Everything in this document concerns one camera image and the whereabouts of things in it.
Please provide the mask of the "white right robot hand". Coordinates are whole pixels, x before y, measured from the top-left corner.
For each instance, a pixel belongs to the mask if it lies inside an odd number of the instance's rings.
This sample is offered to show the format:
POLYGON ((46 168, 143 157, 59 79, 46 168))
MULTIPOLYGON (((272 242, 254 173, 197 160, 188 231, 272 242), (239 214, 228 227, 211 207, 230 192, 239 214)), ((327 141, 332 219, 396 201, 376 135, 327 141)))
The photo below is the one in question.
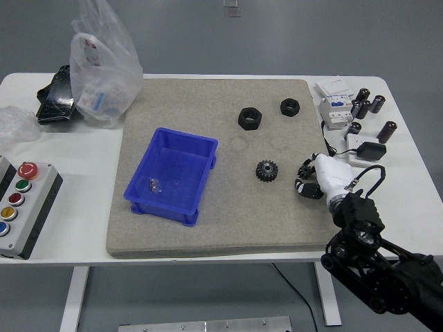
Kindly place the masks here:
POLYGON ((325 197, 330 208, 347 195, 346 187, 353 179, 352 167, 347 163, 325 154, 313 154, 299 167, 295 189, 308 199, 325 197))

